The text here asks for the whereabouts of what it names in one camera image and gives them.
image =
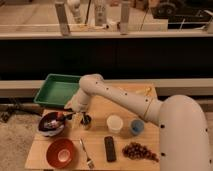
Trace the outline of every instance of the dark bowl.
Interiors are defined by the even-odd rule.
[[[49,165],[61,169],[66,167],[74,158],[75,147],[71,140],[60,138],[50,144],[46,159]]]
[[[50,112],[41,119],[38,125],[38,130],[43,136],[52,137],[59,134],[64,129],[65,120],[62,121],[62,125],[58,128],[52,128],[52,129],[45,128],[44,126],[45,123],[51,122],[52,120],[56,120],[57,117],[58,117],[58,112]]]

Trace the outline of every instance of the fork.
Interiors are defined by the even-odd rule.
[[[93,168],[94,168],[94,163],[93,163],[92,159],[88,156],[87,151],[86,151],[86,148],[85,148],[85,146],[84,146],[84,143],[83,143],[83,140],[82,140],[82,139],[80,139],[80,144],[81,144],[82,149],[83,149],[84,152],[86,153],[87,165],[89,166],[90,169],[93,169]]]

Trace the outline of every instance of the blue cup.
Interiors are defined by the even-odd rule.
[[[134,136],[139,135],[144,129],[144,123],[142,120],[135,119],[131,122],[130,131]]]

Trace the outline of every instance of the floor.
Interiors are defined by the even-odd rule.
[[[206,118],[213,154],[213,112],[206,113]],[[14,115],[8,123],[0,123],[0,171],[27,171],[25,160],[39,119],[35,115]]]

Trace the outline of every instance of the white cup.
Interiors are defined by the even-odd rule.
[[[107,118],[109,132],[118,134],[123,128],[123,120],[117,115],[110,115]]]

